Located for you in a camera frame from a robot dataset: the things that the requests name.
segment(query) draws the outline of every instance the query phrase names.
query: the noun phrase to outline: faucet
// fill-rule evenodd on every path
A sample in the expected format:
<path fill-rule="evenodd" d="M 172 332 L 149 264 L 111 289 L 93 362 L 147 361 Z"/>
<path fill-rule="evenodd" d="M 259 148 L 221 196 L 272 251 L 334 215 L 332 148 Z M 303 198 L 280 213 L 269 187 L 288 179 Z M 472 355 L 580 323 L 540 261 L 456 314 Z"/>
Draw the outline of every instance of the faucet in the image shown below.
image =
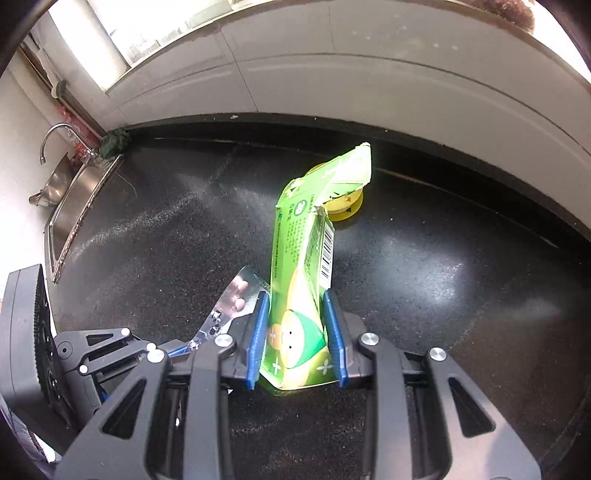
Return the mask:
<path fill-rule="evenodd" d="M 41 148 L 39 150 L 39 163 L 41 165 L 43 165 L 46 161 L 44 152 L 45 152 L 45 144 L 47 143 L 47 139 L 49 138 L 49 135 L 51 135 L 51 132 L 53 132 L 54 130 L 57 130 L 58 128 L 67 128 L 68 130 L 70 130 L 70 132 L 72 132 L 74 134 L 74 136 L 80 141 L 80 143 L 86 147 L 86 149 L 88 150 L 88 153 L 90 154 L 91 157 L 95 157 L 98 155 L 96 150 L 94 148 L 92 148 L 85 140 L 83 140 L 82 137 L 80 135 L 78 135 L 78 132 L 76 130 L 74 130 L 71 125 L 69 125 L 69 124 L 55 124 L 53 127 L 51 127 L 47 131 L 47 133 L 45 134 L 45 137 L 43 138 L 43 143 L 41 144 Z"/>

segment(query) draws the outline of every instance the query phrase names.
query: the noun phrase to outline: crumpled carton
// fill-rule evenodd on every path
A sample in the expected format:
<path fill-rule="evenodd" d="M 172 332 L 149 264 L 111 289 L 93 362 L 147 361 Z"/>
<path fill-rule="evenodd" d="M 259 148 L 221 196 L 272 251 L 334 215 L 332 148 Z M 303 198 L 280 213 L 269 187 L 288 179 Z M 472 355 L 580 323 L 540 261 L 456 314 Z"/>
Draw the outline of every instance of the crumpled carton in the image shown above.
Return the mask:
<path fill-rule="evenodd" d="M 371 179 L 368 143 L 292 180 L 276 205 L 271 311 L 261 374 L 276 388 L 335 380 L 320 312 L 330 288 L 335 230 L 324 204 Z"/>

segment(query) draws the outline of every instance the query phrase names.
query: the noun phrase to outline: cartoon character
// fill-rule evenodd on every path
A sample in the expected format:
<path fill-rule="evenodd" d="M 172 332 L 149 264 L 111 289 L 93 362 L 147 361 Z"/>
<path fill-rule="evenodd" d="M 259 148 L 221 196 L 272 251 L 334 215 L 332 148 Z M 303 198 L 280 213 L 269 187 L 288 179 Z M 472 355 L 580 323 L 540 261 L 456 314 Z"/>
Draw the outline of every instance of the cartoon character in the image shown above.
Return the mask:
<path fill-rule="evenodd" d="M 286 310 L 281 323 L 271 326 L 268 343 L 279 351 L 286 368 L 299 367 L 326 346 L 324 334 L 318 326 L 295 310 Z"/>

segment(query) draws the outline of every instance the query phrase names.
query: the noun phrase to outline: speckled countertop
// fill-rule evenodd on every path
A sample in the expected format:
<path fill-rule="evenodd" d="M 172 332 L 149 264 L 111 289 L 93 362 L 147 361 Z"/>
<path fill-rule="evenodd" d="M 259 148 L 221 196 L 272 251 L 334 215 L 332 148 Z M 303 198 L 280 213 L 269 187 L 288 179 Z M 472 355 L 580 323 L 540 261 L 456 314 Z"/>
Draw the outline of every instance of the speckled countertop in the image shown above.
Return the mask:
<path fill-rule="evenodd" d="M 268 279 L 275 201 L 326 160 L 231 142 L 136 146 L 50 286 L 57 329 L 192 337 L 243 265 Z M 490 210 L 380 166 L 374 158 L 359 213 L 336 225 L 333 287 L 343 309 L 401 348 L 451 349 L 549 462 L 582 425 L 572 420 L 591 356 L 582 266 Z M 357 478 L 363 403 L 362 393 L 334 386 L 231 395 L 237 477 Z"/>

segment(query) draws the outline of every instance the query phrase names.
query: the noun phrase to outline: barcode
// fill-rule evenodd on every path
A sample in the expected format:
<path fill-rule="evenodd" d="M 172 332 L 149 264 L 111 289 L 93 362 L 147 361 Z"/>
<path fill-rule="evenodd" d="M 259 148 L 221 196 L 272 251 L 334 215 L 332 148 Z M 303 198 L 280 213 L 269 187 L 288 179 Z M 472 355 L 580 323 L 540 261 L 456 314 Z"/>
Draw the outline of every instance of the barcode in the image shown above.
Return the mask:
<path fill-rule="evenodd" d="M 320 258 L 320 275 L 318 284 L 325 290 L 330 288 L 332 277 L 332 257 L 335 233 L 328 223 L 324 224 L 324 235 L 322 238 L 322 257 Z"/>

